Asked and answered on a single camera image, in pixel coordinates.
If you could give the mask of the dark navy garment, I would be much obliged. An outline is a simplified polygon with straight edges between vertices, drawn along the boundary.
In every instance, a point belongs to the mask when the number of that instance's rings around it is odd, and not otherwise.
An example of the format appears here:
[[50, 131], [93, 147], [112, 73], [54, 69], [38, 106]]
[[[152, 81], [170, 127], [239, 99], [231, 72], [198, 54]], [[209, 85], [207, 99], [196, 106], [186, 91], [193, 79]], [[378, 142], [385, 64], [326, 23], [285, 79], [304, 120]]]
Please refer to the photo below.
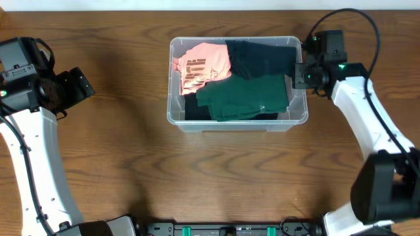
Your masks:
[[265, 75], [288, 75], [295, 70], [297, 50], [248, 41], [225, 41], [231, 63], [231, 72], [244, 79]]

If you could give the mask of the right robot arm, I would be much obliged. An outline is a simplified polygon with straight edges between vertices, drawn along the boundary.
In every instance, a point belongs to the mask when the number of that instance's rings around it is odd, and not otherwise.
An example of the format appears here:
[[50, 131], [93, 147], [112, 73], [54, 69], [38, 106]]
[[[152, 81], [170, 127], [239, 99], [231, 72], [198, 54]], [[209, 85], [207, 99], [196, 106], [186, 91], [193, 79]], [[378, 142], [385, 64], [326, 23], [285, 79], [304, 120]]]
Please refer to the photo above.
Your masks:
[[319, 31], [303, 43], [295, 89], [314, 89], [341, 110], [360, 146], [364, 165], [350, 201], [328, 212], [317, 235], [379, 235], [394, 222], [419, 217], [419, 150], [381, 105], [361, 63], [349, 63], [341, 30]]

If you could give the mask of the pink printed t-shirt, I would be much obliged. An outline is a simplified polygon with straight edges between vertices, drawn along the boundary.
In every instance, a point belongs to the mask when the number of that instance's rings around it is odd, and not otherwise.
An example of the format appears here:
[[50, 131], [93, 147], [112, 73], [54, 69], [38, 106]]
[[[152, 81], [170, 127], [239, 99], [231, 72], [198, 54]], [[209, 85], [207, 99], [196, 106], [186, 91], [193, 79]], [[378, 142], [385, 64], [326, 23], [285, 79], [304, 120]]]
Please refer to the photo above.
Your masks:
[[173, 58], [173, 67], [180, 73], [180, 94], [196, 93], [211, 81], [232, 75], [227, 45], [201, 43]]

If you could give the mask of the black sweater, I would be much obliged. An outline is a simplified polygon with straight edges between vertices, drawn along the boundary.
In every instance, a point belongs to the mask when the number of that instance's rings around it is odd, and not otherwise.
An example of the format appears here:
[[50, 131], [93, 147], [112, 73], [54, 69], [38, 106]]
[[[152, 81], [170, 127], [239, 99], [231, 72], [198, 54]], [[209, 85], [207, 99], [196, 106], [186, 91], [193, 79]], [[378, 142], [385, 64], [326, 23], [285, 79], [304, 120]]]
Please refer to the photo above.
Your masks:
[[[186, 121], [208, 121], [212, 120], [207, 106], [198, 106], [196, 94], [191, 93], [184, 95], [184, 108]], [[249, 120], [276, 120], [278, 113], [263, 113], [256, 115]]]

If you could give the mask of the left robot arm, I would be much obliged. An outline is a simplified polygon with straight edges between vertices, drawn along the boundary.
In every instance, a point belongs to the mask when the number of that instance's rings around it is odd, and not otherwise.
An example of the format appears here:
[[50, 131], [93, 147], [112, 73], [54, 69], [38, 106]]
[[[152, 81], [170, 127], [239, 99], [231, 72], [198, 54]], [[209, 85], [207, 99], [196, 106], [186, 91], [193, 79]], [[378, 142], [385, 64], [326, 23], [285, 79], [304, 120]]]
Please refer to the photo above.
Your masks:
[[58, 120], [94, 95], [79, 68], [54, 72], [40, 38], [1, 42], [1, 135], [12, 157], [23, 235], [140, 235], [130, 214], [86, 222], [72, 197], [58, 148]]

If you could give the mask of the clear plastic storage bin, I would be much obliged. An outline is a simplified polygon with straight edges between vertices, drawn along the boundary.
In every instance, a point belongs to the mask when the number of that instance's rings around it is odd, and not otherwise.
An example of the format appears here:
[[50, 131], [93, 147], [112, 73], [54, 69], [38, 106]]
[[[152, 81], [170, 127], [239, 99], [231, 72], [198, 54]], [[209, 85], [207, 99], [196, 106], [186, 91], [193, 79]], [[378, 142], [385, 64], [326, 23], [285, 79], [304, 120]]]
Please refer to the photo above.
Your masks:
[[180, 73], [175, 71], [173, 59], [179, 58], [201, 43], [223, 44], [226, 40], [249, 41], [270, 46], [294, 47], [297, 51], [296, 61], [302, 62], [301, 42], [295, 36], [266, 37], [176, 37], [170, 42], [169, 81], [167, 98], [167, 120], [183, 132], [203, 132], [221, 130], [265, 130], [267, 132], [284, 132], [305, 123], [309, 118], [306, 90], [293, 88], [292, 79], [285, 77], [289, 107], [280, 113], [276, 120], [241, 120], [241, 121], [187, 121], [185, 119], [185, 100], [180, 95]]

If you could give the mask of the dark green garment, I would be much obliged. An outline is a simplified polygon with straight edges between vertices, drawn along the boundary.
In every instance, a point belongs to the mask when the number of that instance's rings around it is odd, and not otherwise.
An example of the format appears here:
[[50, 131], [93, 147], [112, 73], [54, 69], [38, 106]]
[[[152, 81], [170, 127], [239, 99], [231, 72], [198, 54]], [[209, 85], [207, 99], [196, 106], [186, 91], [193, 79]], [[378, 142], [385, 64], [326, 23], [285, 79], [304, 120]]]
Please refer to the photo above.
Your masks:
[[198, 106], [206, 106], [218, 122], [250, 119], [260, 114], [283, 113], [289, 106], [285, 76], [264, 75], [246, 80], [232, 75], [208, 82], [196, 92]]

